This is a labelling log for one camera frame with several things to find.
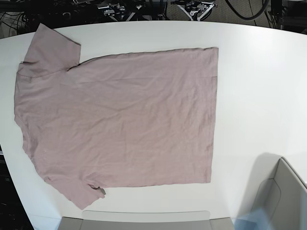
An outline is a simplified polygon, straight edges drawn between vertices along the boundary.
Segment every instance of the t-shirt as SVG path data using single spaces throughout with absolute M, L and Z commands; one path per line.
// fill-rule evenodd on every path
M 40 25 L 15 87 L 15 121 L 44 181 L 84 209 L 101 189 L 208 183 L 218 48 L 79 63 L 80 44 Z

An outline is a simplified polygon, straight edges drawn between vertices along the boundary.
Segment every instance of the white table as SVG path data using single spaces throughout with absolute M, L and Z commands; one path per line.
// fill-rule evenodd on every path
M 219 47 L 216 126 L 210 184 L 109 188 L 85 210 L 250 211 L 259 184 L 280 156 L 307 152 L 307 36 L 268 28 L 204 22 L 105 23 L 57 29 L 82 44 L 81 62 L 129 52 Z M 0 40 L 0 144 L 22 204 L 35 228 L 57 229 L 82 211 L 36 173 L 14 122 L 18 64 L 33 34 Z M 304 168 L 306 161 L 297 162 Z M 307 167 L 301 170 L 307 180 Z

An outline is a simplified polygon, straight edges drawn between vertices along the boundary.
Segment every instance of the short sleeve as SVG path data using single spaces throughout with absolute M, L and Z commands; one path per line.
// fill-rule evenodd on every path
M 99 188 L 93 188 L 89 184 L 78 179 L 49 179 L 45 182 L 56 188 L 68 200 L 72 201 L 78 208 L 85 209 L 99 198 L 105 195 Z
M 40 24 L 18 74 L 39 78 L 79 64 L 81 45 Z

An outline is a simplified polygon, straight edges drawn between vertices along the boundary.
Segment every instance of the pink t-shirt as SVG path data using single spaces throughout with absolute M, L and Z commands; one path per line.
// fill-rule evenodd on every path
M 15 88 L 24 151 L 83 209 L 100 189 L 208 183 L 218 49 L 97 57 L 40 25 Z

